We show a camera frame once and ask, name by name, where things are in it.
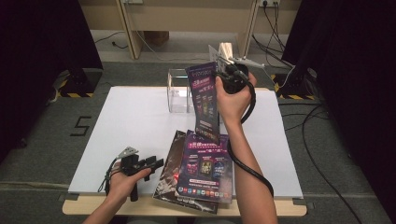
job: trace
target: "gray carpet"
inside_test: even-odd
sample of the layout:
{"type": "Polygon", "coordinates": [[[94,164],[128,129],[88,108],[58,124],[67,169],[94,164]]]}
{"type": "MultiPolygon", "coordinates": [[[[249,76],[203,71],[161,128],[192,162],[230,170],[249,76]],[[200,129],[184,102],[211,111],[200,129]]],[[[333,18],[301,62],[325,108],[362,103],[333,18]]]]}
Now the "gray carpet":
{"type": "MultiPolygon", "coordinates": [[[[166,86],[170,68],[185,63],[104,63],[104,73],[92,98],[59,98],[50,104],[26,136],[27,147],[15,148],[0,165],[0,223],[79,223],[84,216],[62,213],[67,192],[92,129],[111,86],[166,86]],[[78,118],[87,117],[75,128],[78,118]]],[[[250,69],[258,87],[274,89],[261,69],[250,69]]],[[[287,70],[267,68],[268,74],[287,70]]],[[[291,156],[297,170],[308,213],[304,217],[281,217],[280,223],[357,223],[356,218],[320,175],[345,198],[363,223],[390,223],[361,169],[348,157],[336,124],[325,107],[302,126],[306,114],[318,100],[279,99],[291,156]]]]}

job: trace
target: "book cover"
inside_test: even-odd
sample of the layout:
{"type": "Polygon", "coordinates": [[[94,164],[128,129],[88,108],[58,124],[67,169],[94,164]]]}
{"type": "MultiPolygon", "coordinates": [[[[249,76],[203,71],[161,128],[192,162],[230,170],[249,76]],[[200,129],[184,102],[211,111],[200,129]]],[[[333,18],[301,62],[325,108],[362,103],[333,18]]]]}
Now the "book cover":
{"type": "Polygon", "coordinates": [[[163,172],[160,176],[160,182],[152,197],[167,203],[173,203],[198,211],[216,214],[219,207],[218,203],[194,200],[187,197],[177,197],[175,195],[178,171],[181,164],[185,139],[186,133],[176,131],[173,143],[169,149],[169,153],[163,167],[163,172]]]}
{"type": "Polygon", "coordinates": [[[186,68],[195,110],[195,132],[219,143],[219,113],[216,99],[216,62],[186,68]]]}
{"type": "Polygon", "coordinates": [[[219,145],[195,133],[186,136],[177,196],[232,202],[233,161],[227,152],[227,141],[227,134],[220,135],[219,145]]]}

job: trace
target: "person's arm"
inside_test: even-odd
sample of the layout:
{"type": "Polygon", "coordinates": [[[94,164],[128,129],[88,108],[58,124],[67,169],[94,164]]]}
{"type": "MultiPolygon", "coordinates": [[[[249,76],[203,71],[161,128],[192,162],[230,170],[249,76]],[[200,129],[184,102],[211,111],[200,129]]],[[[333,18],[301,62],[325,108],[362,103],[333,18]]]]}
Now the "person's arm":
{"type": "MultiPolygon", "coordinates": [[[[249,81],[256,78],[249,73],[249,81]]],[[[246,166],[262,175],[262,169],[250,148],[241,124],[241,118],[250,103],[250,93],[245,87],[236,94],[228,94],[222,81],[216,78],[218,109],[230,137],[233,154],[246,166]]],[[[235,192],[239,212],[244,224],[277,223],[276,207],[269,189],[255,176],[238,165],[234,166],[235,192]]]]}
{"type": "Polygon", "coordinates": [[[121,172],[111,176],[110,192],[105,200],[97,207],[83,222],[84,224],[108,223],[116,215],[122,205],[130,195],[134,184],[141,178],[149,175],[151,169],[145,169],[131,176],[126,176],[121,172]]]}

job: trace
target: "person's left hand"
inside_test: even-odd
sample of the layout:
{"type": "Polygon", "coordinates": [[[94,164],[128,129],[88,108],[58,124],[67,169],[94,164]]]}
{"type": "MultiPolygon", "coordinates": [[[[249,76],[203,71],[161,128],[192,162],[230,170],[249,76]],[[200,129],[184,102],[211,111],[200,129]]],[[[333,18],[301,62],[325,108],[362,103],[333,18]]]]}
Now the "person's left hand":
{"type": "MultiPolygon", "coordinates": [[[[114,167],[119,167],[120,163],[116,162],[114,167]]],[[[151,172],[150,168],[144,169],[139,173],[131,176],[127,176],[120,172],[120,170],[114,170],[111,174],[110,179],[110,192],[107,195],[107,198],[111,198],[116,200],[116,202],[123,204],[126,202],[127,197],[131,194],[131,191],[134,189],[134,185],[137,181],[145,176],[149,175],[151,172]]]]}

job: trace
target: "table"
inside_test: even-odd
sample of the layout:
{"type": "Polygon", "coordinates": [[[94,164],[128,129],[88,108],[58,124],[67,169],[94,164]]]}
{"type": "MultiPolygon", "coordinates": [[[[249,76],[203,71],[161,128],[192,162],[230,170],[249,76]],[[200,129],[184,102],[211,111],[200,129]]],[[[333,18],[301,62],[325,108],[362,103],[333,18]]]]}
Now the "table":
{"type": "MultiPolygon", "coordinates": [[[[303,216],[306,213],[304,197],[275,93],[259,90],[256,93],[255,110],[244,123],[247,140],[273,184],[278,215],[303,216]]],[[[108,165],[124,148],[138,149],[142,159],[149,156],[165,159],[175,131],[193,130],[194,125],[193,113],[169,113],[166,87],[111,88],[68,190],[79,196],[65,200],[64,213],[90,214],[103,201],[105,194],[96,191],[108,165]]],[[[161,171],[162,168],[151,175],[150,181],[138,183],[139,200],[135,203],[128,201],[118,215],[209,216],[152,199],[161,171]]],[[[236,201],[223,204],[218,216],[239,216],[236,201]]]]}
{"type": "Polygon", "coordinates": [[[125,2],[117,0],[133,59],[139,58],[144,45],[143,31],[237,33],[239,56],[246,56],[259,7],[258,0],[125,2]]]}

